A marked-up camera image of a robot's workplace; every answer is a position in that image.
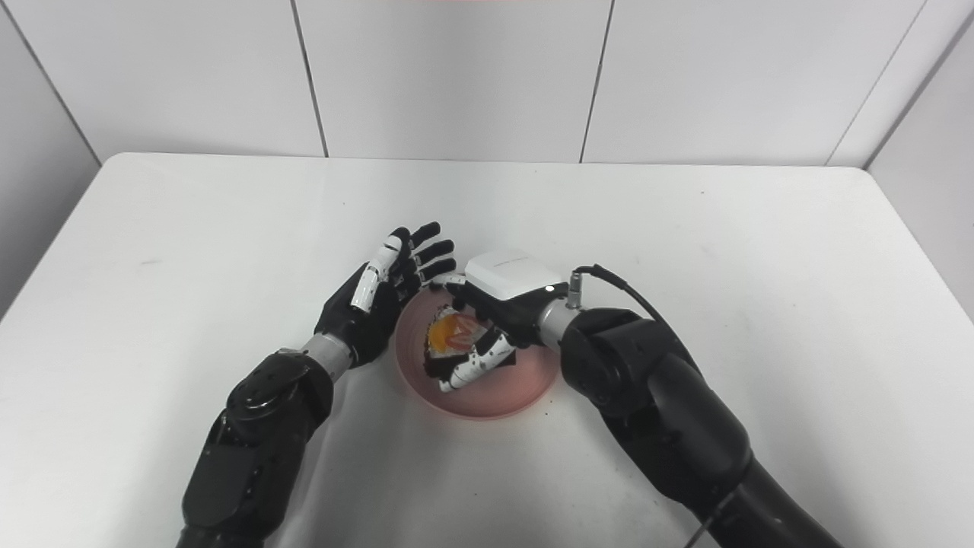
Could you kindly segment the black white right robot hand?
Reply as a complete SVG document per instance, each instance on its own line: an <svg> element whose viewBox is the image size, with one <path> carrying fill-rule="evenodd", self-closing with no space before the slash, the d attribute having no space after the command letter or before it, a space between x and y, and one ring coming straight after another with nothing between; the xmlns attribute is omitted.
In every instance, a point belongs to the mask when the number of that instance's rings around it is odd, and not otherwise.
<svg viewBox="0 0 974 548"><path fill-rule="evenodd" d="M487 327L465 355L434 358L431 377L448 393L511 363L519 348L560 352L578 310L569 308L569 284L545 263L518 249L473 257L463 273L434 278L450 295L472 306Z"/></svg>

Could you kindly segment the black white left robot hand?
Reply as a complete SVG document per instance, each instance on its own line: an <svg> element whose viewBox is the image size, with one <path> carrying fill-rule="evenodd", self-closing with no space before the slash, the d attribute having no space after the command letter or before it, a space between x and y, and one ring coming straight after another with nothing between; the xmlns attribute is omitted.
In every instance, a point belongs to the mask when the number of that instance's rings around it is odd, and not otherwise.
<svg viewBox="0 0 974 548"><path fill-rule="evenodd" d="M345 344L352 367L371 363L386 349L412 298L455 271L454 250L451 239L441 238L437 221L414 231L394 229L324 302L314 334Z"/></svg>

